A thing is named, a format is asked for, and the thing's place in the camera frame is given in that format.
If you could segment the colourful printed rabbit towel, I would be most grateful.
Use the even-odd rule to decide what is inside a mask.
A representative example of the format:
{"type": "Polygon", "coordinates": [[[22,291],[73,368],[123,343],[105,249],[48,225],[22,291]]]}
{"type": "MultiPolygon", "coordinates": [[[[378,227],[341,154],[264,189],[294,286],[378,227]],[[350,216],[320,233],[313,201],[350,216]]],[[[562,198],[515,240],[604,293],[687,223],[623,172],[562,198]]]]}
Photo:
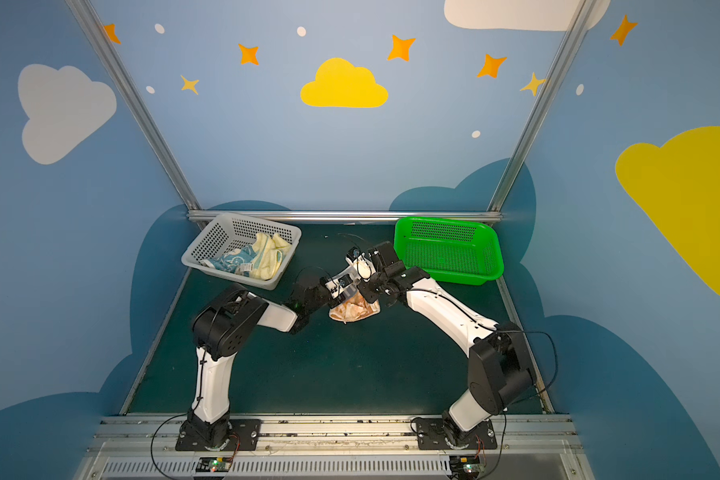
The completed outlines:
{"type": "Polygon", "coordinates": [[[354,323],[376,315],[381,311],[378,301],[369,303],[360,293],[347,299],[329,311],[332,320],[344,324],[354,323]]]}

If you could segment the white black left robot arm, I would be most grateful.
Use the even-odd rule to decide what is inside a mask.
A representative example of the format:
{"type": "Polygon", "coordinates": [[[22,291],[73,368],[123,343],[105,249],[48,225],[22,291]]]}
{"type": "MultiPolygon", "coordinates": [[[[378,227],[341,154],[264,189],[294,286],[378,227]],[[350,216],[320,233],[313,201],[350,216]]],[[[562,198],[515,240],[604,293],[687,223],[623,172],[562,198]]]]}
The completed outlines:
{"type": "Polygon", "coordinates": [[[197,354],[195,398],[179,430],[178,451],[223,451],[253,444],[234,436],[230,424],[230,380],[235,357],[258,326],[296,333],[313,313],[333,308],[356,293],[336,279],[294,284],[284,303],[257,295],[239,283],[215,297],[191,322],[197,354]]]}

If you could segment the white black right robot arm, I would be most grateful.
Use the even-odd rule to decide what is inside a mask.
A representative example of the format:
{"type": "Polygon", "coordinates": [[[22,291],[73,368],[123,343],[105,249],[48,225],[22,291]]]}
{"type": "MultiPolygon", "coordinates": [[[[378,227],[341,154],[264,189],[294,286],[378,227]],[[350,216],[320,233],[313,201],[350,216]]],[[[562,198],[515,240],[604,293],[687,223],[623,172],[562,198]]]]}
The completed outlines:
{"type": "Polygon", "coordinates": [[[526,335],[517,325],[470,309],[421,268],[406,267],[391,243],[353,253],[349,264],[359,274],[357,287],[365,300],[386,295],[402,302],[448,335],[468,358],[467,389],[442,415],[451,447],[466,447],[480,424],[536,384],[526,335]]]}

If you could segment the pale yellow towel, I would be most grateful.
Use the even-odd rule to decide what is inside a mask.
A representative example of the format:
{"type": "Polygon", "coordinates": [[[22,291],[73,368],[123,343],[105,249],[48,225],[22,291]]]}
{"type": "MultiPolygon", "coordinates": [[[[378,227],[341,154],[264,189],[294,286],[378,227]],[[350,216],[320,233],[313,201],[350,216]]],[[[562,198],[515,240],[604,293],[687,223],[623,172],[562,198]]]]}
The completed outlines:
{"type": "Polygon", "coordinates": [[[257,280],[271,280],[279,271],[292,245],[279,234],[268,235],[259,232],[251,245],[254,258],[249,276],[257,280]]]}

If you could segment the teal patterned towel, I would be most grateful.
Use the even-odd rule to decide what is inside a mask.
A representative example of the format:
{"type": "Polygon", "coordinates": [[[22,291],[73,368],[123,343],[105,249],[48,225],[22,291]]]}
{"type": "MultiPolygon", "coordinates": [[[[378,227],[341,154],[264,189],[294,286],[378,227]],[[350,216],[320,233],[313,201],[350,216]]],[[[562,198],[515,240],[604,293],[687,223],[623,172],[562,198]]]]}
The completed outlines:
{"type": "Polygon", "coordinates": [[[233,275],[249,277],[253,270],[256,252],[252,245],[235,248],[224,253],[219,259],[204,259],[199,263],[207,268],[233,275]]]}

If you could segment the left green circuit board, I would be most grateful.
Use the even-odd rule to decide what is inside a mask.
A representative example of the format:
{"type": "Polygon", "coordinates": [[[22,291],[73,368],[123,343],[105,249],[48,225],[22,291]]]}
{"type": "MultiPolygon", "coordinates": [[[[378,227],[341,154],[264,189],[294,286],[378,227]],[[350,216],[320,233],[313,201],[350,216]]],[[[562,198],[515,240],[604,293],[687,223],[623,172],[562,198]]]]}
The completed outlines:
{"type": "Polygon", "coordinates": [[[197,473],[228,472],[233,464],[232,457],[201,457],[195,471],[197,473]]]}

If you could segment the green circuit board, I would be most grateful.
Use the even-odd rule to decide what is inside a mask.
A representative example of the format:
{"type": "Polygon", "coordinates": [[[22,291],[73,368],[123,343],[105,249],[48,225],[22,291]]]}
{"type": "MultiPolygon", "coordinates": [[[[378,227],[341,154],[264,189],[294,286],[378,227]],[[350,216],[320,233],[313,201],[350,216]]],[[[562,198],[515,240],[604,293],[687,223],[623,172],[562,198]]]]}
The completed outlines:
{"type": "Polygon", "coordinates": [[[228,472],[233,464],[232,457],[201,457],[195,471],[197,473],[228,472]]]}
{"type": "Polygon", "coordinates": [[[484,465],[473,456],[449,457],[450,480],[476,480],[485,471],[484,465]]]}

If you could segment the right green circuit board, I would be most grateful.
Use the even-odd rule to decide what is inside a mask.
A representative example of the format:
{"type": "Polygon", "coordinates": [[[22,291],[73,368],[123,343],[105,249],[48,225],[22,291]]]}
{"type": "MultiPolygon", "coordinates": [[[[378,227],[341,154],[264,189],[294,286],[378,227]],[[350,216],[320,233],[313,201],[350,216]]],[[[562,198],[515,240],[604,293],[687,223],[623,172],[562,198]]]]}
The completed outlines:
{"type": "Polygon", "coordinates": [[[449,457],[450,480],[476,480],[485,471],[484,465],[473,456],[449,457]]]}

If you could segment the aluminium back frame rail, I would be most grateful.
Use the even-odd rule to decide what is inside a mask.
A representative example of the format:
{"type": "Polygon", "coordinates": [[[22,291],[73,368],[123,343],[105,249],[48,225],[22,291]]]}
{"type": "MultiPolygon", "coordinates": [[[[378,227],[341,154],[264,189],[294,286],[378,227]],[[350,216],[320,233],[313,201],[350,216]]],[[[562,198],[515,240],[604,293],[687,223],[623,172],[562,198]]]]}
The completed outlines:
{"type": "Polygon", "coordinates": [[[404,212],[404,211],[237,211],[237,210],[189,210],[187,217],[193,222],[210,222],[221,214],[239,214],[283,223],[320,224],[370,224],[395,223],[406,217],[444,218],[459,221],[473,221],[486,224],[502,220],[500,212],[404,212]]]}

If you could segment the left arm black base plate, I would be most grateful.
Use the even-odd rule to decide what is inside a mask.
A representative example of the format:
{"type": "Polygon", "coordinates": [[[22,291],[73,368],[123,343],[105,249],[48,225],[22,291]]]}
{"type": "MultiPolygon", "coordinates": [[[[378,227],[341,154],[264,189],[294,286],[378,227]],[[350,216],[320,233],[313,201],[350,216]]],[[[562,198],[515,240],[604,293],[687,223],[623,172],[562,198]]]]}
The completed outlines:
{"type": "Polygon", "coordinates": [[[233,452],[254,451],[262,422],[259,419],[226,419],[208,423],[192,418],[179,430],[176,451],[233,452]]]}

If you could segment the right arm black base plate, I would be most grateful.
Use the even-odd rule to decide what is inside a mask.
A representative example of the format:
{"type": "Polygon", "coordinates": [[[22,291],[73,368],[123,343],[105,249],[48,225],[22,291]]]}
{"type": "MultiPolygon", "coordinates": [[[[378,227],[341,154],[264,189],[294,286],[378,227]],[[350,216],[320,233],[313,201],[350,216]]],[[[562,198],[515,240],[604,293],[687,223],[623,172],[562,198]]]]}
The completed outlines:
{"type": "Polygon", "coordinates": [[[410,422],[420,450],[496,450],[497,438],[490,420],[462,431],[448,419],[414,417],[410,422]]]}

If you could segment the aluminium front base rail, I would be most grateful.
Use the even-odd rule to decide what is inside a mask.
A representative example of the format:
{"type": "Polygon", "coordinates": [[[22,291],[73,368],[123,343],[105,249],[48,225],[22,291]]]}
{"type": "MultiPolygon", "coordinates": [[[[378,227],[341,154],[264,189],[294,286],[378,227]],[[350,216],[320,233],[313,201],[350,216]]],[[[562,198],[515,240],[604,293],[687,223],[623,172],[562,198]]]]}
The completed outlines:
{"type": "Polygon", "coordinates": [[[449,479],[450,456],[473,456],[478,479],[591,479],[565,415],[492,418],[496,450],[420,450],[413,415],[245,415],[262,426],[254,451],[176,451],[177,418],[104,418],[78,479],[449,479]],[[228,472],[197,473],[201,457],[232,457],[228,472]]]}

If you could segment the right aluminium frame post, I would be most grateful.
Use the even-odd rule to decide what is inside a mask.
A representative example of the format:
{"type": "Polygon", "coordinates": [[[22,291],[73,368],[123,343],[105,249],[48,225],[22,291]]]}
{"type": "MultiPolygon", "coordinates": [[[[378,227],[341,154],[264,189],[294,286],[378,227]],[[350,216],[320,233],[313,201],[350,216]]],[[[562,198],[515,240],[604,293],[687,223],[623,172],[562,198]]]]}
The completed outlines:
{"type": "Polygon", "coordinates": [[[608,9],[609,1],[580,1],[547,72],[546,82],[536,95],[516,147],[498,181],[487,212],[499,216],[524,166],[543,123],[574,63],[589,30],[608,9]]]}

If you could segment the aluminium frame post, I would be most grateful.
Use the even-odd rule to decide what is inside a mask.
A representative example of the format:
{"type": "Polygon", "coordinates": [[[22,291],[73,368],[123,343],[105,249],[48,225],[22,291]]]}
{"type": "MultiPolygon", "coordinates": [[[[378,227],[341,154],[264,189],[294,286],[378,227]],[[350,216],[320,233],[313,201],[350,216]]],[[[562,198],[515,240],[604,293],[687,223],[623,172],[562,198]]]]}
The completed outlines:
{"type": "Polygon", "coordinates": [[[75,20],[111,77],[157,160],[187,208],[188,213],[201,210],[202,207],[184,172],[150,114],[136,83],[117,53],[115,44],[106,34],[104,25],[101,23],[94,6],[90,1],[81,0],[67,0],[66,5],[71,10],[75,20]]]}
{"type": "Polygon", "coordinates": [[[589,30],[608,9],[609,1],[580,1],[547,72],[546,82],[536,95],[516,147],[498,181],[487,212],[499,216],[524,166],[543,123],[574,63],[589,30]]]}

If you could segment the left aluminium frame post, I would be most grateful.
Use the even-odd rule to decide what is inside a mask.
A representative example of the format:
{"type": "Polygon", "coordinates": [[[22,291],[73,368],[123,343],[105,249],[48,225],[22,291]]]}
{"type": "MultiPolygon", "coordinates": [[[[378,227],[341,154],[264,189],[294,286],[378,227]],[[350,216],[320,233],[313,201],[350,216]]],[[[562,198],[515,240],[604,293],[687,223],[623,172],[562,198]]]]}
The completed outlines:
{"type": "Polygon", "coordinates": [[[136,83],[117,53],[115,44],[106,34],[104,25],[101,23],[94,6],[90,1],[81,0],[67,0],[66,5],[71,10],[75,20],[111,77],[157,160],[187,208],[188,213],[201,210],[202,207],[184,172],[150,114],[136,83]]]}

